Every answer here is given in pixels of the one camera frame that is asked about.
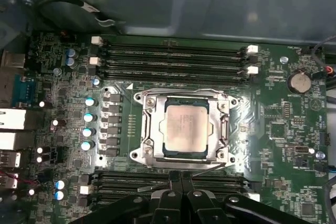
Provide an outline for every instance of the cpu socket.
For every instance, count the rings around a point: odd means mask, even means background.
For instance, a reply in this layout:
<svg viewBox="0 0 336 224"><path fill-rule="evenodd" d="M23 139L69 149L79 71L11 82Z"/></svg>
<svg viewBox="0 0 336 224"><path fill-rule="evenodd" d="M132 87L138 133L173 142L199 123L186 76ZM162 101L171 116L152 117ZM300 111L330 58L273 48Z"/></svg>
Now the cpu socket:
<svg viewBox="0 0 336 224"><path fill-rule="evenodd" d="M228 151L229 111L237 98L213 89L150 89L143 106L140 148L130 157L147 167L209 169L234 163Z"/></svg>

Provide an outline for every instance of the screw hole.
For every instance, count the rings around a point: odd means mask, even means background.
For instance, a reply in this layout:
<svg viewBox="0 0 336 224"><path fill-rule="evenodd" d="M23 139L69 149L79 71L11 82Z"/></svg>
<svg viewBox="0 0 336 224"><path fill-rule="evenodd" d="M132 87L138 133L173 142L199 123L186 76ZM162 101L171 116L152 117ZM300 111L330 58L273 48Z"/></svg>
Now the screw hole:
<svg viewBox="0 0 336 224"><path fill-rule="evenodd" d="M169 216L163 216L163 220L164 220L165 222L169 222L170 218L169 218Z"/></svg>

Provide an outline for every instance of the electrolytic capacitor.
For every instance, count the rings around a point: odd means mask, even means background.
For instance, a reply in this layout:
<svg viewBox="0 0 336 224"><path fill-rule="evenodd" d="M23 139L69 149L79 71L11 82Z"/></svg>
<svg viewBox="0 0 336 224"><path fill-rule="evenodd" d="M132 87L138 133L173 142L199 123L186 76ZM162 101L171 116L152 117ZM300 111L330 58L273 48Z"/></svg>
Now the electrolytic capacitor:
<svg viewBox="0 0 336 224"><path fill-rule="evenodd" d="M97 120L97 116L91 113L86 113L83 118L84 118L84 121L87 123L94 122Z"/></svg>
<svg viewBox="0 0 336 224"><path fill-rule="evenodd" d="M52 122L53 126L65 126L67 124L67 121L64 119L55 119Z"/></svg>
<svg viewBox="0 0 336 224"><path fill-rule="evenodd" d="M85 137L89 137L89 136L93 136L93 135L95 135L96 130L93 129L93 128L85 128L85 129L82 131L82 133L83 133L83 136L85 136Z"/></svg>
<svg viewBox="0 0 336 224"><path fill-rule="evenodd" d="M66 52L66 55L67 57L72 58L72 59L78 58L78 53L73 48L69 48Z"/></svg>
<svg viewBox="0 0 336 224"><path fill-rule="evenodd" d="M64 199L64 193L63 193L63 191L57 191L55 193L55 199L56 200L63 200Z"/></svg>
<svg viewBox="0 0 336 224"><path fill-rule="evenodd" d="M29 191L28 191L28 195L29 196L33 196L35 194L35 190L34 189L30 189Z"/></svg>
<svg viewBox="0 0 336 224"><path fill-rule="evenodd" d="M101 82L101 80L100 80L98 77L95 77L95 78L92 80L92 84L93 84L96 88L101 88L101 86L102 86L102 82Z"/></svg>
<svg viewBox="0 0 336 224"><path fill-rule="evenodd" d="M93 141L84 141L84 142L82 142L80 147L83 151L88 151L88 150L90 150L94 147L94 142Z"/></svg>
<svg viewBox="0 0 336 224"><path fill-rule="evenodd" d="M69 184L69 181L68 181L66 178L64 178L64 179L61 179L61 180L57 181L57 182L55 183L55 187L56 187L57 190L62 190L62 189L64 189L68 184Z"/></svg>
<svg viewBox="0 0 336 224"><path fill-rule="evenodd" d="M68 58L65 64L71 69L75 69L78 67L78 63L73 58Z"/></svg>
<svg viewBox="0 0 336 224"><path fill-rule="evenodd" d="M49 161L49 160L50 160L50 155L48 155L48 154L44 154L44 155L39 156L39 157L36 158L36 161L37 161L38 163L47 162L47 161Z"/></svg>
<svg viewBox="0 0 336 224"><path fill-rule="evenodd" d="M60 76L61 73L62 73L62 70L60 68L54 68L52 73L55 75L55 76Z"/></svg>
<svg viewBox="0 0 336 224"><path fill-rule="evenodd" d="M40 101L38 105L40 106L40 108L44 108L44 109L52 109L53 107L53 104L47 101Z"/></svg>
<svg viewBox="0 0 336 224"><path fill-rule="evenodd" d="M37 152L38 154L49 153L49 152L50 152L50 147L49 147L49 146L38 147L38 148L36 149L36 152Z"/></svg>
<svg viewBox="0 0 336 224"><path fill-rule="evenodd" d="M88 106L88 107L97 106L97 104L98 104L98 102L94 98L88 97L85 100L85 105Z"/></svg>

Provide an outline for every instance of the blue serial port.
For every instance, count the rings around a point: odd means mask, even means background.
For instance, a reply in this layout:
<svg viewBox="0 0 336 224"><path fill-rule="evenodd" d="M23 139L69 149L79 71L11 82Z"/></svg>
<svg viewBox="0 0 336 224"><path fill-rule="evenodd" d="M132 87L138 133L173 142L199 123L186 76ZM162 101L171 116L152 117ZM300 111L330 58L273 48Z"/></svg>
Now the blue serial port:
<svg viewBox="0 0 336 224"><path fill-rule="evenodd" d="M14 79L12 107L30 106L35 97L36 81L17 74Z"/></svg>

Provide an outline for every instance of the motherboard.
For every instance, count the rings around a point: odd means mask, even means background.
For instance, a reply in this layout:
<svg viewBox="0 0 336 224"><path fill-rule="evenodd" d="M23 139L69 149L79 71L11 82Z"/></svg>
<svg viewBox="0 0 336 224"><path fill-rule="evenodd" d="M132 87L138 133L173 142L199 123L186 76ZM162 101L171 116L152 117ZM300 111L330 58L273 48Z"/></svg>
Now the motherboard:
<svg viewBox="0 0 336 224"><path fill-rule="evenodd" d="M309 50L35 32L6 109L11 120L25 111L19 130L34 131L28 176L43 179L27 188L29 223L69 223L129 194L150 197L172 169L218 165L195 188L328 223L326 85Z"/></svg>

